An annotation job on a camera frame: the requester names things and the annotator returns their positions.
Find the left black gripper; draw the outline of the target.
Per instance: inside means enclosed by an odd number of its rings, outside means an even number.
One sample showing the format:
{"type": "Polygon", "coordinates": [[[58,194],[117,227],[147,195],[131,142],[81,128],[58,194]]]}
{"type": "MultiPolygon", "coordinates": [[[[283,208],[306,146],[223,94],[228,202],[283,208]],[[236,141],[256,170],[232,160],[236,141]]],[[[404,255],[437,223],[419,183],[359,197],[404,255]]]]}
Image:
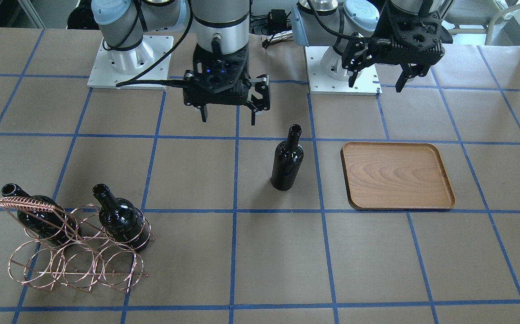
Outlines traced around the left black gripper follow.
{"type": "Polygon", "coordinates": [[[352,34],[342,53],[348,86],[353,87],[359,72],[373,62],[400,64],[402,72],[395,83],[401,93],[406,83],[425,77],[431,65],[444,54],[442,46],[442,2],[375,2],[380,17],[372,37],[352,34]],[[370,56],[367,54],[370,45],[370,56]]]}

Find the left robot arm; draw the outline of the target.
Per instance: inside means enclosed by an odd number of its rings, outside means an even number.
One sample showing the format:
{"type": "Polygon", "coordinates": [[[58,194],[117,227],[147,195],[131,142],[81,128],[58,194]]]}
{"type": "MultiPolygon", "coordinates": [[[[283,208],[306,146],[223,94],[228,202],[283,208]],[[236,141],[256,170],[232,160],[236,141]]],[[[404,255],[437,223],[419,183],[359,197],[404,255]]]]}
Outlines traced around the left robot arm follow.
{"type": "Polygon", "coordinates": [[[427,76],[453,43],[443,0],[299,0],[294,41],[304,47],[314,94],[380,95],[378,64],[398,66],[396,92],[427,76]]]}

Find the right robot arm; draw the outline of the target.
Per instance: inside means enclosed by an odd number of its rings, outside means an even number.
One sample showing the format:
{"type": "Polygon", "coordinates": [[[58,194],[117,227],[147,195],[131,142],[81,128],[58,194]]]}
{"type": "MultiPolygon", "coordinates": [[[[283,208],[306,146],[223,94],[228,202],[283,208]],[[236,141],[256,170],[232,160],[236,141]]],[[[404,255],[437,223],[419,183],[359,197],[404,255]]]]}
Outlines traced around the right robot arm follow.
{"type": "Polygon", "coordinates": [[[104,89],[181,88],[184,104],[208,119],[208,104],[270,109],[269,76],[248,73],[249,4],[245,0],[94,0],[103,34],[88,86],[104,89]],[[150,32],[185,26],[182,38],[150,32]],[[193,66],[167,79],[169,56],[189,32],[196,35],[193,66]]]}

